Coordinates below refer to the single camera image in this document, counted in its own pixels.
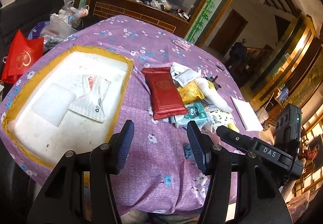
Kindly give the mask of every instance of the white foam sheet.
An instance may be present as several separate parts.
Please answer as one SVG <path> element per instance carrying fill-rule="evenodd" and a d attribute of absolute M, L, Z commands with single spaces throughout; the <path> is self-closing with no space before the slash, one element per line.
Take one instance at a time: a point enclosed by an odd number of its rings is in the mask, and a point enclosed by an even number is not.
<path fill-rule="evenodd" d="M 127 71 L 127 63 L 97 54 L 73 52 L 39 83 L 16 119 L 8 124 L 8 130 L 14 134 L 20 145 L 52 166 L 56 165 L 68 150 L 74 150 L 76 153 L 92 151 L 105 142 Z M 60 125 L 56 127 L 33 112 L 33 104 L 52 83 L 70 90 L 76 97 L 83 96 L 83 75 L 100 75 L 111 82 L 102 103 L 106 115 L 103 123 L 68 110 Z"/>

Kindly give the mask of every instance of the yellow tape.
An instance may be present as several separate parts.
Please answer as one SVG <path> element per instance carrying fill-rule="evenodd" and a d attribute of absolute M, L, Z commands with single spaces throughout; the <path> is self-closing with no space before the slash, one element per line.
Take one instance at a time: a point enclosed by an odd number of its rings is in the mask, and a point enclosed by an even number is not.
<path fill-rule="evenodd" d="M 110 52 L 108 50 L 94 47 L 94 46 L 74 46 L 71 49 L 66 50 L 61 55 L 57 56 L 55 59 L 50 61 L 46 66 L 44 66 L 41 70 L 39 70 L 21 89 L 21 91 L 16 96 L 15 100 L 13 101 L 11 107 L 7 110 L 7 115 L 5 116 L 2 127 L 6 134 L 11 138 L 14 143 L 22 150 L 23 153 L 26 154 L 31 160 L 37 162 L 38 164 L 41 164 L 43 166 L 46 166 L 48 168 L 53 169 L 55 165 L 50 165 L 47 162 L 37 158 L 32 152 L 28 151 L 24 147 L 20 146 L 19 143 L 17 143 L 16 138 L 13 134 L 9 132 L 7 129 L 7 124 L 11 122 L 12 120 L 16 119 L 17 115 L 19 114 L 20 110 L 23 108 L 33 91 L 36 89 L 38 84 L 59 64 L 61 63 L 69 54 L 73 52 L 83 52 L 83 53 L 89 53 L 89 54 L 98 54 L 107 58 L 111 58 L 123 63 L 127 63 L 128 65 L 128 71 L 127 75 L 125 77 L 125 80 L 123 81 L 122 88 L 121 88 L 121 97 L 117 106 L 116 113 L 114 115 L 114 118 L 112 120 L 112 123 L 109 127 L 109 130 L 107 132 L 106 136 L 106 142 L 108 142 L 113 134 L 113 130 L 115 125 L 117 124 L 117 120 L 119 117 L 119 113 L 121 110 L 121 106 L 124 99 L 124 94 L 126 92 L 127 84 L 130 79 L 130 74 L 133 67 L 133 61 L 125 56 Z"/>

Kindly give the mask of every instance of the red object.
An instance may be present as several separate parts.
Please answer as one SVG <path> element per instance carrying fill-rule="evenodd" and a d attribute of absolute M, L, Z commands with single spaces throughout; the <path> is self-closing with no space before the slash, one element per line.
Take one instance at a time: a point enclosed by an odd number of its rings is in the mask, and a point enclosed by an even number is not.
<path fill-rule="evenodd" d="M 188 114 L 171 76 L 171 68 L 143 68 L 151 91 L 154 120 Z"/>
<path fill-rule="evenodd" d="M 13 39 L 1 80 L 14 84 L 43 55 L 44 38 L 28 40 L 20 30 Z"/>

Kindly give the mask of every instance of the door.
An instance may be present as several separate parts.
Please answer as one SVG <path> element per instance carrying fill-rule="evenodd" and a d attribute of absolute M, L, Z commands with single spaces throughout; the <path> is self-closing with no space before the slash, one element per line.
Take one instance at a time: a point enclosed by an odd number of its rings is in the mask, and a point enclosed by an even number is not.
<path fill-rule="evenodd" d="M 234 9 L 216 33 L 209 47 L 225 55 L 247 25 L 247 21 Z"/>

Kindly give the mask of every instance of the purple tablecloth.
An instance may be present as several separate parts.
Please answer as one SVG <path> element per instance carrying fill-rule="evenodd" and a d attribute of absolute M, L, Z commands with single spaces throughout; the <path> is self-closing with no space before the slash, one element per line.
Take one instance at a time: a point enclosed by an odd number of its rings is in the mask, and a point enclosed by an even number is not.
<path fill-rule="evenodd" d="M 242 96 L 222 63 L 196 46 L 191 46 L 189 51 L 176 47 L 173 43 L 175 38 L 171 33 L 125 16 L 116 16 L 77 32 L 39 59 L 16 82 L 0 106 L 1 121 L 24 84 L 49 61 L 72 46 L 98 46 L 125 55 L 134 60 L 134 67 L 114 131 L 120 132 L 125 121 L 132 119 L 135 136 L 124 169 L 118 176 L 111 176 L 120 214 L 130 209 L 167 214 L 175 210 L 200 208 L 209 179 L 202 176 L 194 161 L 184 157 L 183 144 L 188 143 L 186 131 L 176 129 L 168 121 L 153 120 L 150 92 L 140 71 L 144 67 L 177 62 L 194 70 L 201 69 L 207 76 L 218 75 L 217 83 L 222 86 L 218 92 L 233 109 L 230 96 L 238 99 Z M 240 133 L 258 136 L 258 132 L 245 131 L 235 109 L 233 117 Z M 0 137 L 19 166 L 42 185 L 51 170 L 26 157 L 2 128 Z M 230 152 L 235 151 L 225 143 L 222 145 Z M 231 203 L 235 201 L 235 196 L 236 174 L 233 174 Z"/>

